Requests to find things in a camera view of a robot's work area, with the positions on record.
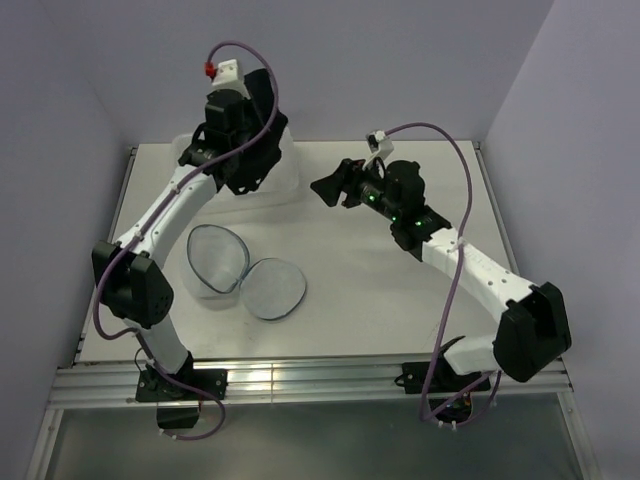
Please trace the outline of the black bra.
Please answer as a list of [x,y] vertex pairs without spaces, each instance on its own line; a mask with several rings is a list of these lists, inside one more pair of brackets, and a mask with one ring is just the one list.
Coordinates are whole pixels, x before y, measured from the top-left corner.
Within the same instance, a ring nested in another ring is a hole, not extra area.
[[[265,68],[246,74],[244,81],[250,94],[248,114],[252,140],[268,123],[274,106],[274,93]],[[238,169],[226,182],[226,186],[235,195],[257,191],[271,169],[280,161],[282,153],[279,142],[287,125],[288,117],[276,108],[276,115],[268,130],[251,147],[239,153]]]

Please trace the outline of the white mesh laundry bag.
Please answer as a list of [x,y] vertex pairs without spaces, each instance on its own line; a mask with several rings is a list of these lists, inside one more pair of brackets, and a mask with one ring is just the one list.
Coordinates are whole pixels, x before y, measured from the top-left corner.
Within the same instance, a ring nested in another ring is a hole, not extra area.
[[240,303],[253,317],[279,321],[305,299],[300,268],[279,258],[251,259],[245,241],[232,230],[201,224],[188,234],[182,254],[187,291],[214,310]]

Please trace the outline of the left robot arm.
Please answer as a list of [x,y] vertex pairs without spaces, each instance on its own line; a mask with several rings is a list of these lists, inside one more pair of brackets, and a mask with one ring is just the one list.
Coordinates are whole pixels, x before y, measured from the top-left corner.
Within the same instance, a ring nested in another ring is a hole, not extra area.
[[97,333],[106,340],[118,337],[101,326],[99,309],[106,306],[136,335],[154,369],[162,372],[159,388],[172,399],[191,394],[195,375],[169,315],[174,291],[163,267],[195,214],[238,170],[240,149],[250,137],[249,104],[232,90],[209,94],[205,121],[160,196],[118,240],[99,242],[92,251]]

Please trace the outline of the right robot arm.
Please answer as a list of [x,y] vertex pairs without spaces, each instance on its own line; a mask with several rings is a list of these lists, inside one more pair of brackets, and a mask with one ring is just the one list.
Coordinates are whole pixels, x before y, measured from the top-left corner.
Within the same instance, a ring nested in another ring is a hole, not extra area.
[[497,323],[493,335],[464,337],[433,365],[435,383],[452,390],[467,374],[500,370],[525,383],[572,344],[563,294],[550,282],[536,285],[464,241],[431,208],[416,162],[391,162],[383,173],[362,160],[344,159],[311,190],[329,207],[371,208],[390,222],[399,247],[450,277]]

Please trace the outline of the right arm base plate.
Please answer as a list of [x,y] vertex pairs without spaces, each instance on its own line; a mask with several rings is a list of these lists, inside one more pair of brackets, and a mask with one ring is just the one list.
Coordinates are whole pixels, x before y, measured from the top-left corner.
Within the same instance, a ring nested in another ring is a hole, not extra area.
[[[394,384],[403,388],[406,394],[420,394],[429,365],[428,361],[403,363],[401,365],[401,374],[394,379]],[[429,392],[456,393],[480,378],[480,372],[464,376],[458,375],[446,362],[438,361],[429,386]]]

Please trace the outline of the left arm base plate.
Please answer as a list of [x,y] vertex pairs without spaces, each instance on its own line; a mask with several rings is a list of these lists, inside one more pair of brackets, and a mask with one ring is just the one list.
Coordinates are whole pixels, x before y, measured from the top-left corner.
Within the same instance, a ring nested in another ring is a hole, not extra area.
[[227,385],[228,371],[225,369],[196,369],[185,378],[174,379],[149,367],[139,375],[135,401],[167,403],[223,400]]

